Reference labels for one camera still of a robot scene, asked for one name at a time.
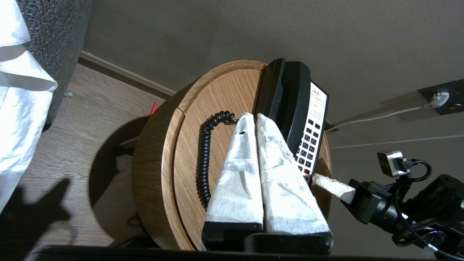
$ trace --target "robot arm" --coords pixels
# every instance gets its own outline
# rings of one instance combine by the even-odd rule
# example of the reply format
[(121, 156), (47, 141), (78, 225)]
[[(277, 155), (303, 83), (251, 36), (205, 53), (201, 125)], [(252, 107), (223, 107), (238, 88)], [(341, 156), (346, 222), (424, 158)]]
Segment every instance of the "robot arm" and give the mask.
[[(385, 175), (399, 178), (389, 185), (352, 179), (348, 184), (356, 193), (351, 204), (342, 201), (345, 207), (360, 222), (393, 234), (392, 240), (399, 247), (415, 244), (431, 248), (438, 259), (463, 260), (464, 184), (440, 175), (417, 196), (403, 202), (412, 183), (432, 174), (431, 166), (408, 160), (400, 151), (382, 151), (378, 158)], [(425, 165), (427, 173), (412, 178), (410, 169), (417, 164)]]

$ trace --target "wood grain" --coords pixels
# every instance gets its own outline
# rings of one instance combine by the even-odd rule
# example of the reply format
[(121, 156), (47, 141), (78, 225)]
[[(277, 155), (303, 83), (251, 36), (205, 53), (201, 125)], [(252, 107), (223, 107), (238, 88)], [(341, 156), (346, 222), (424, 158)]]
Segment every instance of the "wood grain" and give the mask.
[(142, 79), (140, 79), (140, 77), (134, 77), (138, 75), (130, 73), (124, 69), (121, 70), (120, 67), (115, 66), (109, 62), (103, 61), (101, 59), (96, 59), (95, 56), (87, 52), (82, 51), (77, 62), (82, 66), (85, 66), (99, 73), (107, 75), (113, 79), (117, 79), (126, 84), (134, 86), (135, 88), (145, 91), (146, 93), (151, 93), (163, 99), (168, 99), (172, 96), (172, 93), (167, 93), (166, 91), (159, 90), (159, 88), (157, 88), (156, 85), (141, 81)]
[(132, 163), (132, 190), (145, 228), (162, 248), (191, 249), (172, 190), (172, 158), (184, 114), (178, 93), (159, 107), (139, 137)]
[(211, 71), (205, 73), (200, 79), (198, 79), (195, 84), (190, 88), (190, 91), (185, 95), (185, 98), (179, 104), (179, 109), (184, 113), (187, 113), (188, 109), (192, 105), (192, 102), (195, 98), (201, 93), (201, 90), (208, 86), (211, 82), (215, 81), (217, 78), (221, 77), (224, 74), (236, 71), (236, 70), (252, 70), (252, 71), (261, 71), (266, 66), (263, 62), (253, 61), (253, 60), (238, 60), (228, 63), (221, 64)]
[[(236, 117), (252, 112), (264, 66), (249, 60), (220, 65), (167, 100), (147, 122), (134, 154), (132, 188), (144, 226), (163, 247), (200, 249), (206, 216), (195, 184), (200, 125), (219, 111), (229, 110)], [(212, 131), (211, 191), (222, 170), (234, 128), (220, 124)], [(331, 176), (325, 136), (318, 168), (322, 168), (319, 173)], [(322, 197), (318, 203), (328, 215), (330, 197), (323, 191), (317, 197)]]
[[(174, 158), (174, 188), (180, 217), (197, 249), (200, 249), (201, 229), (206, 216), (197, 197), (195, 183), (200, 125), (220, 111), (229, 110), (237, 118), (244, 112), (251, 112), (259, 75), (258, 70), (236, 70), (222, 74), (206, 85), (191, 103), (179, 132)], [(222, 171), (234, 129), (234, 125), (220, 124), (212, 131), (209, 167), (211, 191)]]
[[(68, 91), (74, 96), (63, 99), (51, 128), (41, 134), (29, 167), (0, 215), (2, 260), (23, 260), (32, 248), (44, 245), (105, 247), (143, 233), (141, 226), (127, 224), (136, 214), (132, 158), (114, 156), (111, 168), (101, 172), (94, 172), (93, 166), (115, 132), (147, 116), (153, 103), (163, 99), (81, 65)], [(112, 171), (114, 177), (92, 206), (91, 177)]]

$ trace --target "coiled phone cord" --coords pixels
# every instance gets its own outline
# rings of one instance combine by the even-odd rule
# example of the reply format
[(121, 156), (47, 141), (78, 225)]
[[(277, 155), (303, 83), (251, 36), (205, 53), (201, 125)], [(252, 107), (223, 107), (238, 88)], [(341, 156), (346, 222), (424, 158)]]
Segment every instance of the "coiled phone cord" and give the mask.
[(201, 205), (204, 209), (208, 207), (209, 200), (211, 199), (208, 182), (211, 131), (221, 122), (225, 124), (236, 124), (237, 120), (233, 119), (234, 116), (235, 114), (230, 113), (229, 111), (221, 111), (207, 119), (200, 127), (196, 183), (198, 198), (200, 199)]

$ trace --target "wall outlet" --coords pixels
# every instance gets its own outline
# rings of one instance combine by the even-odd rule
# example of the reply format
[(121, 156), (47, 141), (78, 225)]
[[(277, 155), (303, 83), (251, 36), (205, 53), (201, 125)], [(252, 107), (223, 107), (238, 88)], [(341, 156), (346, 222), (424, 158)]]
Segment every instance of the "wall outlet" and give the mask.
[(445, 115), (464, 111), (464, 79), (419, 90), (419, 93), (429, 102), (432, 100), (432, 94), (437, 92), (450, 94), (450, 98), (443, 106), (434, 109), (438, 114)]

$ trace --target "round wooden side table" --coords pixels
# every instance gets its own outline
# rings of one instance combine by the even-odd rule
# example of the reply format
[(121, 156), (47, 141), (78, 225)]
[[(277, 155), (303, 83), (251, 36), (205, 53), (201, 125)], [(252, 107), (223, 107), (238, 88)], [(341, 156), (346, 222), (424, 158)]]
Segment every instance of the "round wooden side table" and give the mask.
[[(200, 249), (206, 216), (195, 183), (200, 125), (219, 111), (233, 112), (236, 118), (252, 112), (265, 66), (251, 60), (217, 66), (165, 101), (143, 128), (132, 163), (132, 191), (143, 225), (160, 247)], [(234, 125), (220, 124), (212, 131), (211, 192), (222, 171), (234, 129)], [(316, 171), (332, 176), (325, 135)], [(313, 193), (327, 218), (330, 194), (318, 187), (313, 187)]]

